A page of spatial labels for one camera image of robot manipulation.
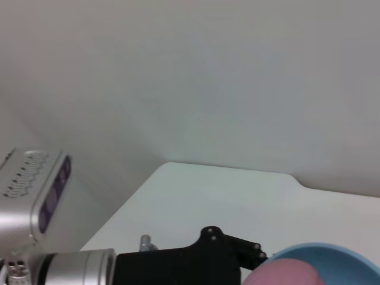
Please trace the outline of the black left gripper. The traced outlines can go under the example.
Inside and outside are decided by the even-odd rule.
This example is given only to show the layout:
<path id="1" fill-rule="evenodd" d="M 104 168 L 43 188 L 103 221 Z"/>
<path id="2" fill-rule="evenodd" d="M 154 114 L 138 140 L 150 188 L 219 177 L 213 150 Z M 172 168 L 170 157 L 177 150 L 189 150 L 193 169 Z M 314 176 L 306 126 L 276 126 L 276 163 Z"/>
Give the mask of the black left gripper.
<path id="1" fill-rule="evenodd" d="M 254 270 L 268 259 L 259 243 L 202 229 L 193 244 L 157 249 L 149 235 L 138 252 L 119 254 L 115 285 L 240 285 L 240 268 Z"/>

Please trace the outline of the pink toy peach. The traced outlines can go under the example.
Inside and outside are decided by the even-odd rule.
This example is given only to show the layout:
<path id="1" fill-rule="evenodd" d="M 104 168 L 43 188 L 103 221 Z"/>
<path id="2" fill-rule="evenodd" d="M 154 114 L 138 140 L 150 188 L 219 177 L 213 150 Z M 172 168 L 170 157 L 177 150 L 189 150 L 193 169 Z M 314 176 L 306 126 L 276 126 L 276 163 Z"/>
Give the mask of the pink toy peach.
<path id="1" fill-rule="evenodd" d="M 276 259 L 254 269 L 242 285 L 325 285 L 310 264 L 289 258 Z"/>

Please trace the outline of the blue bowl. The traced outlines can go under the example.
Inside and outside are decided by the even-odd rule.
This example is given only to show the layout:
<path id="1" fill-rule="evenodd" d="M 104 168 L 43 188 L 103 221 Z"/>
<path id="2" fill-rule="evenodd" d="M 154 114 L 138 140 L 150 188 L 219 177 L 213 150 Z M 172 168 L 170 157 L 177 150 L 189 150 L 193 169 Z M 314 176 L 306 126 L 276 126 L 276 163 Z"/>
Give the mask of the blue bowl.
<path id="1" fill-rule="evenodd" d="M 341 246 L 303 243 L 275 253 L 266 263 L 285 258 L 313 266 L 325 285 L 380 285 L 380 267 Z"/>

